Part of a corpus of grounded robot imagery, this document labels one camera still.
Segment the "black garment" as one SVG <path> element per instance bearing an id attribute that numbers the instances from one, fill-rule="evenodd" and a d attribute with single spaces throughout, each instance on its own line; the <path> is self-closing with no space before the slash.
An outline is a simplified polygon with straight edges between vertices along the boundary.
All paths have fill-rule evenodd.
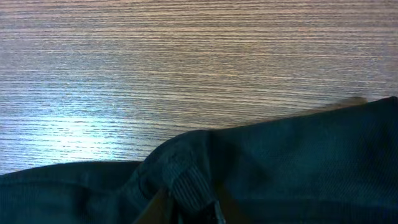
<path id="1" fill-rule="evenodd" d="M 144 161 L 1 176 L 2 223 L 134 223 L 160 189 L 172 223 L 226 223 L 224 186 L 251 223 L 396 223 L 397 98 L 231 129 L 190 131 Z"/>

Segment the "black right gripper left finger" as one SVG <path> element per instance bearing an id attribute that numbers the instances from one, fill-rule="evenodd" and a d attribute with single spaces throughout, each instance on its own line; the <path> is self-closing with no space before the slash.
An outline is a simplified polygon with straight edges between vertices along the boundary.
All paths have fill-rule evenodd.
<path id="1" fill-rule="evenodd" d="M 174 212 L 174 200 L 169 192 L 160 189 L 134 224 L 171 224 Z"/>

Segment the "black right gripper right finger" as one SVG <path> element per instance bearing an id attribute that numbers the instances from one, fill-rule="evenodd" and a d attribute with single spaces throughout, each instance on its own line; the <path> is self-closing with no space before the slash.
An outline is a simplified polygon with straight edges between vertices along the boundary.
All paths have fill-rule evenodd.
<path id="1" fill-rule="evenodd" d="M 250 224 L 249 218 L 240 210 L 238 204 L 224 186 L 217 186 L 216 194 L 224 220 L 227 224 Z"/>

